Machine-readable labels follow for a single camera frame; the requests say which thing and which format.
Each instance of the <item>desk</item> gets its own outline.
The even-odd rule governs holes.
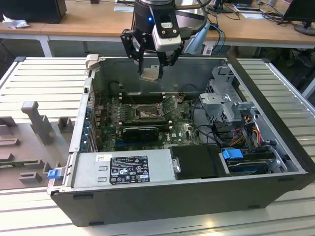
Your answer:
[[[52,57],[49,40],[69,41],[111,41],[120,42],[119,35],[130,28],[132,13],[114,11],[115,4],[100,2],[90,4],[89,1],[75,2],[66,0],[67,14],[60,24],[31,23],[25,29],[7,29],[0,26],[0,38],[36,39],[39,40],[46,57]],[[281,0],[277,8],[285,9],[288,5]],[[313,48],[315,38],[300,34],[293,26],[278,26],[262,19],[246,19],[234,21],[225,15],[218,16],[220,28],[225,32],[226,45],[282,48]],[[212,47],[218,40],[216,31],[208,32],[206,46]]]

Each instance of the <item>table leg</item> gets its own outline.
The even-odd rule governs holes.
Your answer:
[[[307,88],[304,90],[302,95],[306,99],[308,99],[314,91],[315,91],[315,78],[313,78],[312,82],[310,83],[310,85],[307,86]]]
[[[86,54],[89,54],[89,53],[90,53],[89,48],[88,48],[88,43],[87,43],[87,41],[83,41],[83,48],[84,48],[84,52],[85,52]]]
[[[48,43],[49,42],[49,38],[48,38],[48,36],[41,35],[39,37],[39,42],[40,42],[41,48],[43,49],[45,57],[51,58],[51,57],[55,56],[54,52],[51,50],[51,48],[49,46],[49,43]]]
[[[261,53],[261,48],[262,47],[256,47],[255,50],[252,53],[252,57],[253,58],[259,58],[260,53]]]

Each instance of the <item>computer monitor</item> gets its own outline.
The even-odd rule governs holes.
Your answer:
[[[312,22],[315,22],[315,0],[293,0],[283,19],[302,21],[304,25],[294,26],[294,29],[302,34],[315,36],[315,29],[311,27]]]

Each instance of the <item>blue tab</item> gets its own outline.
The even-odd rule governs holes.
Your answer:
[[[50,170],[50,171],[48,172],[47,178],[48,178],[48,179],[61,178],[61,169],[53,169],[53,170]]]
[[[240,149],[226,149],[222,152],[224,159],[243,159],[244,156]]]

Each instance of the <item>paper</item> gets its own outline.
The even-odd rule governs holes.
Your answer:
[[[4,25],[7,26],[8,28],[11,28],[14,30],[16,28],[23,28],[23,27],[30,26],[25,20],[13,20],[13,19],[6,17],[5,15],[3,15],[2,23],[4,23]]]
[[[242,13],[242,15],[247,19],[264,19],[260,13]]]

